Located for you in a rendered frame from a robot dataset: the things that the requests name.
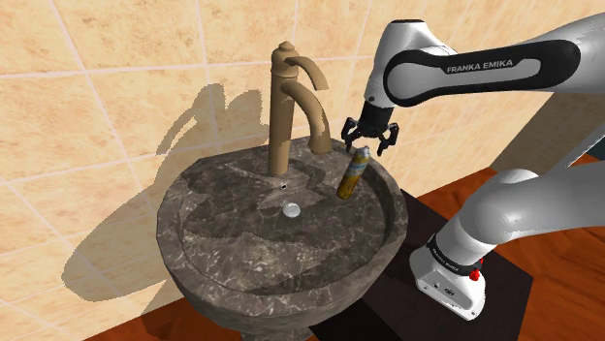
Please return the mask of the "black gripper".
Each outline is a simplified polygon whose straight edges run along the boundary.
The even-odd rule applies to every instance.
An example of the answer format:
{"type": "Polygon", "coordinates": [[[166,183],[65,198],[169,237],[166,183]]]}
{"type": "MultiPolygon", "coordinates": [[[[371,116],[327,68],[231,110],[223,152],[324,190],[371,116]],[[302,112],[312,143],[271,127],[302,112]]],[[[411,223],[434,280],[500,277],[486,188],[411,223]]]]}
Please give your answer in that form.
{"type": "Polygon", "coordinates": [[[381,156],[389,146],[395,145],[398,139],[399,126],[397,123],[389,124],[393,108],[380,108],[370,102],[364,102],[359,120],[348,117],[341,130],[346,151],[349,152],[354,140],[361,136],[365,138],[380,139],[377,155],[381,156]]]}

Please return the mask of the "yellow spray can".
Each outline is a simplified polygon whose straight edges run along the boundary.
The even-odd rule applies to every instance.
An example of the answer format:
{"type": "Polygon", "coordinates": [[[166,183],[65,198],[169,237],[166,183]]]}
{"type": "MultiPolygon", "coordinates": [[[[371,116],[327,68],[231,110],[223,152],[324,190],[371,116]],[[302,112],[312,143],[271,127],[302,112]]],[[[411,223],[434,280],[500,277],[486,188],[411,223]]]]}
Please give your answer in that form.
{"type": "Polygon", "coordinates": [[[336,195],[341,200],[348,200],[352,196],[366,169],[370,156],[371,153],[367,145],[356,149],[336,190],[336,195]]]}

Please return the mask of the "tan bronze faucet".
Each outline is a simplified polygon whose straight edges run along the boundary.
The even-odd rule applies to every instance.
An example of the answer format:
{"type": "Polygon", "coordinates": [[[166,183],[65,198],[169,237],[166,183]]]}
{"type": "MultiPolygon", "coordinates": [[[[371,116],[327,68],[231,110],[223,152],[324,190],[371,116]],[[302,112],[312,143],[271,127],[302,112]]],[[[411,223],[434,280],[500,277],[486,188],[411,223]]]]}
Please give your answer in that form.
{"type": "Polygon", "coordinates": [[[317,97],[298,82],[300,69],[308,75],[317,91],[328,90],[323,72],[310,58],[301,56],[285,41],[271,54],[269,173],[281,175],[288,170],[293,115],[298,105],[309,125],[308,147],[314,154],[332,150],[330,125],[317,97]]]}

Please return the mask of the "dark marble round sink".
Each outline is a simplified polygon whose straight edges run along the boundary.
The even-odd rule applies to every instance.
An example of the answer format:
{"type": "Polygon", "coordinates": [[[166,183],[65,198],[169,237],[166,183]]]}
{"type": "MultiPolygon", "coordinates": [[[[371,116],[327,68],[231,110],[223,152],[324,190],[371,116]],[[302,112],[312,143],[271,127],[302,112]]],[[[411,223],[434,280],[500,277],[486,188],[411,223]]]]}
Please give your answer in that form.
{"type": "Polygon", "coordinates": [[[294,139],[289,166],[268,172],[257,146],[202,158],[157,213],[163,262],[194,309],[245,341],[303,341],[361,298],[405,239],[395,180],[370,161],[352,197],[336,190],[352,152],[316,155],[294,139]]]}

